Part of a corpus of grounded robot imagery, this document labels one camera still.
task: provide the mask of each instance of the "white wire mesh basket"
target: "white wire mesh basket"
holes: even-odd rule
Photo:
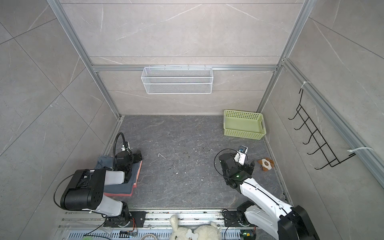
[[[146,67],[141,80],[148,94],[211,93],[210,67]]]

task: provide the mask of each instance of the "green basket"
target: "green basket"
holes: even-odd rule
[[[224,135],[260,140],[266,134],[261,113],[224,110]]]

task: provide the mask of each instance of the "hook rack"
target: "hook rack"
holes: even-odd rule
[[[334,167],[334,166],[336,166],[336,165],[339,165],[340,163],[342,163],[342,162],[344,162],[344,161],[346,161],[347,159],[350,159],[351,157],[353,157],[353,156],[355,156],[356,154],[355,153],[352,153],[352,154],[350,154],[346,159],[344,159],[344,160],[342,160],[342,161],[340,161],[337,157],[336,157],[336,155],[335,155],[335,153],[333,152],[333,150],[331,149],[331,147],[329,146],[329,144],[327,143],[327,141],[325,140],[325,138],[323,137],[323,135],[321,134],[321,132],[319,131],[319,129],[316,127],[316,125],[314,124],[314,122],[312,121],[312,119],[310,118],[310,116],[307,114],[307,112],[305,111],[305,109],[303,108],[303,106],[301,105],[301,99],[303,98],[303,89],[300,89],[300,91],[299,91],[299,94],[301,93],[301,95],[300,95],[300,102],[299,102],[299,105],[297,106],[297,108],[296,108],[296,114],[295,114],[295,116],[293,117],[293,118],[288,118],[289,120],[293,120],[297,115],[298,116],[300,116],[300,118],[303,120],[303,124],[299,127],[299,128],[294,128],[295,130],[300,130],[304,125],[308,128],[308,130],[309,130],[309,132],[311,133],[311,135],[310,135],[310,139],[308,140],[308,142],[307,143],[304,143],[303,142],[303,144],[304,145],[307,145],[307,144],[309,144],[309,142],[311,141],[311,138],[313,137],[313,139],[315,140],[315,142],[316,142],[316,144],[317,144],[317,146],[318,146],[318,149],[316,149],[313,153],[307,153],[308,155],[312,155],[312,154],[315,154],[317,151],[321,151],[321,153],[323,154],[323,156],[325,157],[325,159],[327,160],[327,164],[325,164],[324,166],[322,166],[321,168],[315,168],[316,170],[320,170],[320,169],[322,169],[322,168],[324,168],[324,167],[326,167],[326,166],[331,166],[331,167]],[[303,116],[300,114],[300,110],[303,110],[304,112],[305,112],[305,114],[308,116],[308,118],[307,119],[305,119],[304,120],[304,118],[303,118]],[[311,131],[311,129],[309,128],[309,126],[307,125],[307,121],[308,120],[310,120],[311,122],[312,122],[312,124],[314,125],[314,127],[316,128],[313,132]],[[316,137],[314,136],[314,134],[315,134],[315,132],[318,132],[319,133],[319,135],[321,136],[321,138],[323,139],[323,141],[324,141],[324,144],[322,144],[321,146],[320,146],[320,144],[319,144],[319,141],[316,139]],[[328,160],[328,158],[327,158],[327,156],[325,155],[325,153],[324,153],[324,151],[323,151],[323,148],[324,147],[328,147],[328,149],[332,152],[332,154],[333,154],[333,156],[334,156],[334,159],[333,160],[331,160],[331,161],[329,161]]]

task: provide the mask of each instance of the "zip tie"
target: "zip tie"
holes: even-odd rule
[[[354,151],[357,151],[357,150],[360,150],[360,149],[369,149],[369,150],[373,150],[373,148],[371,147],[358,147],[358,148],[355,148],[355,149],[350,149],[350,150],[347,150],[348,152],[354,152]]]
[[[310,82],[306,82],[306,81],[304,81],[304,82],[303,82],[303,85],[301,86],[301,88],[303,88],[304,84],[306,84],[306,83],[310,83]]]

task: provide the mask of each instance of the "white plush toy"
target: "white plush toy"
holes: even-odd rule
[[[221,228],[218,229],[213,222],[198,227],[192,233],[188,228],[179,227],[176,215],[171,216],[169,221],[173,230],[169,240],[221,240]]]
[[[199,234],[198,240],[221,240],[221,228],[217,228],[214,222],[198,227],[194,233]]]

